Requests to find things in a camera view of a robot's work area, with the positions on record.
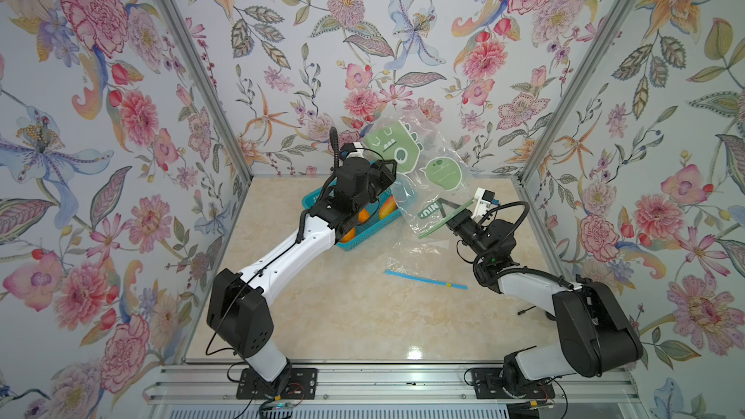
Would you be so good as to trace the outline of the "green printed zip-top bag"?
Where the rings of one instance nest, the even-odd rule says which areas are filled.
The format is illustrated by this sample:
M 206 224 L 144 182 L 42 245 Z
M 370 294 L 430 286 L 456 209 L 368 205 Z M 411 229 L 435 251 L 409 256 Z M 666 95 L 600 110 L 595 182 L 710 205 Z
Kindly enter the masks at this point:
M 398 163 L 390 191 L 417 238 L 425 239 L 446 225 L 438 199 L 459 204 L 460 213 L 471 207 L 475 185 L 470 168 L 423 112 L 380 118 L 363 144 Z

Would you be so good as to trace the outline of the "large orange mango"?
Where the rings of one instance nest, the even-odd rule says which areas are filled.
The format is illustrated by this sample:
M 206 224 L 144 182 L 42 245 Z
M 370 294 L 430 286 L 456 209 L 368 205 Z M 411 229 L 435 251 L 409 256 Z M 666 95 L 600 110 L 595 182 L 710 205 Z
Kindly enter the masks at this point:
M 341 238 L 340 242 L 342 244 L 346 244 L 347 242 L 351 242 L 356 238 L 356 229 L 352 228 L 348 233 L 346 233 L 343 238 Z

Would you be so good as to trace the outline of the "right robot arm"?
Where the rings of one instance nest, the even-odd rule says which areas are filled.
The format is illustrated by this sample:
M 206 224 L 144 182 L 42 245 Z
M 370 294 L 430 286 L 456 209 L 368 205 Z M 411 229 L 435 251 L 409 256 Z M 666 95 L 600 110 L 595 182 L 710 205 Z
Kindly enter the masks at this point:
M 499 384 L 513 397 L 563 376 L 600 377 L 643 354 L 636 330 L 606 284 L 585 277 L 566 279 L 512 259 L 515 233 L 529 212 L 523 201 L 489 201 L 480 213 L 464 209 L 445 223 L 475 255 L 470 264 L 481 287 L 519 298 L 555 320 L 554 345 L 504 358 Z

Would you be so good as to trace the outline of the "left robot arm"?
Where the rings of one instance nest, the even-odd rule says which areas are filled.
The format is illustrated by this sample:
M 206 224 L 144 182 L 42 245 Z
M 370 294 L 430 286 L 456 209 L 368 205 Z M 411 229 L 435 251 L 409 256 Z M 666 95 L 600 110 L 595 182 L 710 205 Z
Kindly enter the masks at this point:
M 276 394 L 289 382 L 292 363 L 272 341 L 273 302 L 300 271 L 359 225 L 361 211 L 396 180 L 396 161 L 347 155 L 302 211 L 294 234 L 254 264 L 215 277 L 207 324 Z

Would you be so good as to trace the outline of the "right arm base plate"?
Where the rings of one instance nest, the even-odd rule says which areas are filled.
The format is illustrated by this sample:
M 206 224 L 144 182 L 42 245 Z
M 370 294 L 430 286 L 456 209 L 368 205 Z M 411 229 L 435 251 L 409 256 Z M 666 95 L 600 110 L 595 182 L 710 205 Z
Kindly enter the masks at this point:
M 527 380 L 512 369 L 471 368 L 464 380 L 479 400 L 549 401 L 556 396 L 546 381 Z

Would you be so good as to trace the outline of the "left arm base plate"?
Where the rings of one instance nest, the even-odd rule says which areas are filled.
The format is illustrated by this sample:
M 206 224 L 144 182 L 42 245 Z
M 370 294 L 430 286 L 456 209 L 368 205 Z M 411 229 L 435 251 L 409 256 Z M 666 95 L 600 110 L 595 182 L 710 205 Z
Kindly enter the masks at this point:
M 314 400 L 318 369 L 290 368 L 273 381 L 265 380 L 252 368 L 243 369 L 238 381 L 238 400 Z

